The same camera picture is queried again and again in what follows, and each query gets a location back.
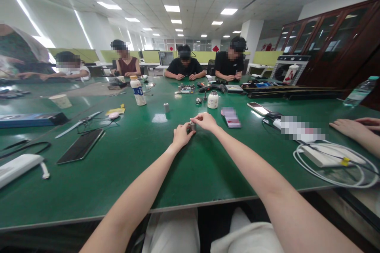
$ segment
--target computer monitor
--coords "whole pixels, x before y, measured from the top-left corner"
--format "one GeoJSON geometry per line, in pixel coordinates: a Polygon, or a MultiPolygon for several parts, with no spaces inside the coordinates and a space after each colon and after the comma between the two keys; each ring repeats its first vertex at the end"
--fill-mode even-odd
{"type": "Polygon", "coordinates": [[[160,58],[160,65],[170,65],[174,59],[174,54],[170,51],[159,51],[158,56],[160,58]]]}

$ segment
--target plastic bottle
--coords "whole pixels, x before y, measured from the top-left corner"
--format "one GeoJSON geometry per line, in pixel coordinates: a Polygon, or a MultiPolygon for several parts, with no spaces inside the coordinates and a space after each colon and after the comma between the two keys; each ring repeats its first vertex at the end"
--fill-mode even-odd
{"type": "Polygon", "coordinates": [[[138,106],[146,105],[146,101],[144,98],[143,89],[141,87],[141,83],[139,80],[137,80],[137,76],[133,75],[131,76],[131,87],[133,88],[133,92],[135,94],[136,103],[138,106]]]}
{"type": "Polygon", "coordinates": [[[367,97],[369,93],[375,88],[376,80],[379,76],[370,76],[368,80],[359,84],[351,94],[344,100],[345,106],[356,107],[367,97]]]}
{"type": "Polygon", "coordinates": [[[211,91],[209,98],[207,100],[207,107],[210,109],[216,109],[219,103],[219,95],[216,91],[211,91]]]}

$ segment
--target smartphone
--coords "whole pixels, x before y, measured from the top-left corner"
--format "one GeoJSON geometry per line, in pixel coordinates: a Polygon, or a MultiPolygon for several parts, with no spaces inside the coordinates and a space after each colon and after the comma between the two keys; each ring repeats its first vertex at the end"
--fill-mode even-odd
{"type": "Polygon", "coordinates": [[[248,103],[247,104],[248,107],[252,108],[255,112],[259,113],[260,115],[263,115],[265,116],[267,113],[271,113],[272,111],[264,108],[262,105],[258,104],[258,103],[248,103]]]}
{"type": "Polygon", "coordinates": [[[100,128],[81,135],[56,162],[56,164],[64,164],[84,159],[102,134],[103,129],[100,128]]]}

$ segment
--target person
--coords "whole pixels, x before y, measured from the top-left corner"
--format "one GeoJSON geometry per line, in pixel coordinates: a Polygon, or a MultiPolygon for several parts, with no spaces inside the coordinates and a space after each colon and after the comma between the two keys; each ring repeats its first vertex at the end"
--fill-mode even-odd
{"type": "Polygon", "coordinates": [[[0,68],[2,75],[18,72],[55,73],[49,63],[49,51],[34,37],[6,24],[0,24],[0,68]]]}
{"type": "Polygon", "coordinates": [[[244,38],[236,36],[232,39],[228,51],[221,51],[215,57],[215,76],[226,80],[240,80],[244,70],[243,52],[247,49],[244,38]]]}
{"type": "MultiPolygon", "coordinates": [[[[211,252],[361,252],[266,160],[219,127],[212,115],[200,113],[190,120],[216,136],[264,203],[272,222],[251,224],[237,209],[230,234],[214,241],[211,252]]],[[[156,199],[175,156],[196,133],[187,133],[189,124],[174,130],[168,149],[125,190],[80,253],[125,251],[133,231],[156,199]]],[[[143,252],[199,252],[196,219],[196,208],[152,214],[143,252]]]]}
{"type": "Polygon", "coordinates": [[[182,80],[189,76],[189,80],[195,80],[206,76],[201,64],[196,58],[191,56],[191,49],[188,45],[180,45],[177,49],[179,57],[173,59],[165,71],[165,76],[177,80],[182,80]]]}
{"type": "Polygon", "coordinates": [[[17,76],[22,79],[29,78],[31,76],[39,76],[41,80],[46,80],[52,77],[63,77],[69,79],[78,79],[87,81],[90,79],[91,74],[88,67],[81,63],[79,56],[73,54],[70,51],[62,51],[55,56],[57,61],[57,67],[61,70],[54,74],[42,74],[37,72],[24,72],[19,73],[17,76]]]}
{"type": "Polygon", "coordinates": [[[130,77],[133,75],[140,76],[141,69],[139,60],[136,57],[131,57],[127,45],[122,40],[114,40],[111,47],[119,54],[119,59],[116,61],[117,70],[121,76],[130,77]]]}
{"type": "Polygon", "coordinates": [[[349,119],[338,119],[330,126],[345,136],[355,140],[377,158],[380,158],[380,136],[373,131],[380,132],[380,119],[361,118],[354,121],[349,119]]]}

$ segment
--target white cable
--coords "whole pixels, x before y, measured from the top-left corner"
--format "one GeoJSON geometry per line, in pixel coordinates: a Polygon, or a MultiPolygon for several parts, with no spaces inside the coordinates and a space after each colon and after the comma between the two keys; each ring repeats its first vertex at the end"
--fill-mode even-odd
{"type": "MultiPolygon", "coordinates": [[[[340,148],[343,148],[343,149],[346,149],[348,151],[350,151],[351,153],[357,155],[359,158],[361,158],[362,160],[364,160],[366,163],[368,163],[372,168],[373,170],[376,172],[376,173],[379,173],[379,170],[377,169],[377,167],[370,161],[368,160],[367,158],[365,158],[363,155],[359,154],[358,152],[348,148],[348,147],[345,147],[345,146],[342,146],[342,145],[339,145],[339,144],[336,144],[336,143],[332,143],[332,142],[329,142],[327,140],[323,140],[324,142],[330,144],[330,145],[336,145],[340,148]]],[[[331,146],[329,145],[326,145],[326,144],[323,144],[323,146],[325,147],[330,147],[332,148],[331,146]]],[[[319,144],[318,143],[309,143],[308,145],[311,145],[311,146],[318,146],[319,144]]],[[[369,184],[366,184],[366,185],[363,185],[363,182],[365,180],[365,174],[363,172],[363,170],[361,169],[361,167],[357,164],[355,164],[355,166],[359,169],[360,171],[360,180],[358,182],[356,182],[355,184],[353,185],[350,185],[350,184],[345,184],[345,183],[340,183],[340,182],[337,182],[337,181],[334,181],[334,180],[331,180],[325,176],[322,176],[321,174],[319,174],[318,172],[316,172],[314,169],[312,169],[309,165],[306,164],[306,162],[302,159],[301,155],[300,155],[300,148],[303,146],[303,144],[300,144],[296,150],[293,152],[293,157],[294,159],[306,170],[308,171],[309,173],[313,174],[314,176],[326,181],[326,182],[329,182],[331,184],[334,184],[334,185],[337,185],[337,186],[340,186],[340,187],[346,187],[346,188],[358,188],[358,189],[365,189],[365,188],[370,188],[372,187],[373,185],[375,185],[378,181],[378,175],[377,174],[374,174],[374,178],[373,180],[369,183],[369,184]]]]}

